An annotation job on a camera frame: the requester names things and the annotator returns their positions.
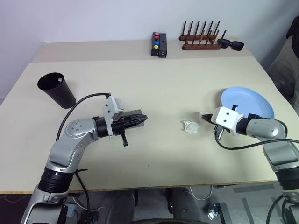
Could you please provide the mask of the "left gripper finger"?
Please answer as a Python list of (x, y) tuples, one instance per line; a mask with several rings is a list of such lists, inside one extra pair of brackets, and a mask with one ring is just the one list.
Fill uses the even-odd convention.
[(144, 114), (130, 114), (128, 116), (129, 121), (145, 121), (147, 118), (147, 115)]
[(144, 120), (130, 120), (126, 122), (126, 128), (135, 128), (144, 126)]

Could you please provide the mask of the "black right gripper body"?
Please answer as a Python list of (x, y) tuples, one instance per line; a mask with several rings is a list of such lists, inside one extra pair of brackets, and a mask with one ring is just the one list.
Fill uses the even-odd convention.
[(233, 105), (232, 109), (226, 107), (218, 107), (213, 112), (213, 123), (215, 126), (215, 137), (221, 139), (224, 130), (229, 130), (232, 135), (236, 135), (236, 125), (239, 121), (239, 113), (236, 112), (238, 105)]

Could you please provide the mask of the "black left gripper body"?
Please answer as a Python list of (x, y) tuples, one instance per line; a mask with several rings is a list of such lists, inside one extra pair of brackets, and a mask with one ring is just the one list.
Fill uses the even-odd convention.
[(125, 130), (130, 128), (130, 121), (130, 115), (122, 115), (118, 121), (113, 121), (111, 125), (113, 134), (121, 136), (124, 147), (128, 146)]

